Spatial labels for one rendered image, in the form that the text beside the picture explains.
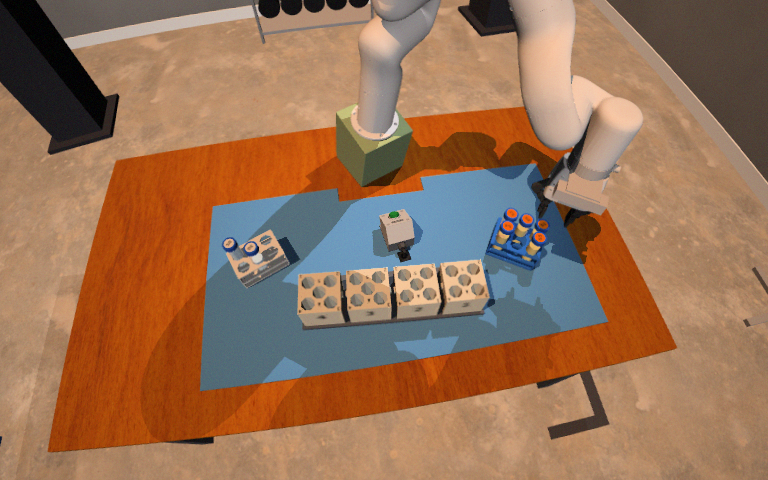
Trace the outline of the light blue bench mat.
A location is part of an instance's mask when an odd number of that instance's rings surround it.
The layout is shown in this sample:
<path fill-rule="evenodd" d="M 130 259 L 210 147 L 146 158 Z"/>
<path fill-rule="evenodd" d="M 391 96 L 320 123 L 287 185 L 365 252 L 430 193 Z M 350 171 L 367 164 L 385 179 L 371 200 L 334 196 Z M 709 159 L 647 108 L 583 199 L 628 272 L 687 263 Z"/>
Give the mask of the light blue bench mat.
<path fill-rule="evenodd" d="M 485 254 L 508 208 L 539 220 L 536 163 L 420 177 L 422 191 L 339 202 L 338 188 L 213 206 L 200 391 L 441 356 L 608 322 L 554 201 L 530 271 Z M 410 256 L 388 251 L 379 215 L 404 209 Z M 289 265 L 246 289 L 222 242 L 272 230 Z M 298 275 L 481 260 L 482 315 L 303 330 Z"/>

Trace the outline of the blue tube rack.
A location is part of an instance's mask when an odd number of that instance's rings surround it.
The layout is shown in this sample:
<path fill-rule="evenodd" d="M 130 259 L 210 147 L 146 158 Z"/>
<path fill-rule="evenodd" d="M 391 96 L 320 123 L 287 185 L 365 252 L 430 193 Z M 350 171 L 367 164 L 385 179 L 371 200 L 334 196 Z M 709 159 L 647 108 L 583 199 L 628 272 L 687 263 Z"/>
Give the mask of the blue tube rack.
<path fill-rule="evenodd" d="M 541 250 L 542 250 L 542 247 L 541 247 L 539 249 L 539 251 L 535 255 L 530 255 L 526 251 L 526 246 L 528 246 L 529 242 L 531 241 L 530 238 L 529 238 L 529 235 L 531 234 L 532 229 L 530 228 L 528 230 L 527 234 L 524 237 L 516 236 L 516 234 L 513 232 L 510 235 L 510 237 L 508 238 L 508 240 L 507 240 L 507 242 L 505 244 L 500 244 L 500 243 L 498 243 L 496 241 L 495 238 L 496 238 L 496 234 L 497 234 L 497 232 L 499 230 L 499 226 L 500 226 L 501 220 L 502 219 L 497 221 L 496 227 L 494 227 L 494 229 L 493 229 L 493 232 L 492 232 L 492 235 L 491 235 L 491 238 L 490 238 L 490 241 L 489 241 L 489 244 L 491 246 L 488 244 L 488 247 L 487 247 L 487 250 L 486 250 L 485 254 L 531 271 L 534 268 L 534 266 L 537 264 L 537 262 L 539 261 Z M 513 242 L 513 240 L 518 240 L 518 241 L 521 242 L 521 244 Z M 495 246 L 498 246 L 498 247 L 501 247 L 501 248 L 504 248 L 504 249 L 502 249 L 503 251 L 502 250 L 500 251 L 498 249 L 493 248 L 492 245 L 495 245 Z M 522 255 L 525 256 L 525 257 L 534 259 L 534 260 L 532 260 L 532 262 L 530 262 L 528 260 L 522 259 Z"/>

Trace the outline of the conical tube with pink liquid and blue cap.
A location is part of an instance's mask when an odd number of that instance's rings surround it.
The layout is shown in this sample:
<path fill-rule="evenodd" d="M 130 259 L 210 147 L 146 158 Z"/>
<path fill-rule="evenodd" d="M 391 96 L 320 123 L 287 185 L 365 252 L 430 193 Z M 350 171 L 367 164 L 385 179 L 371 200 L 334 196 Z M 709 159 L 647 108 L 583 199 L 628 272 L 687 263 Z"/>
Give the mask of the conical tube with pink liquid and blue cap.
<path fill-rule="evenodd" d="M 514 223 L 517 220 L 518 216 L 519 216 L 519 213 L 518 213 L 518 211 L 516 209 L 508 208 L 508 209 L 506 209 L 506 211 L 504 213 L 504 217 L 502 219 L 502 222 L 504 220 L 509 220 L 509 221 L 512 221 Z"/>

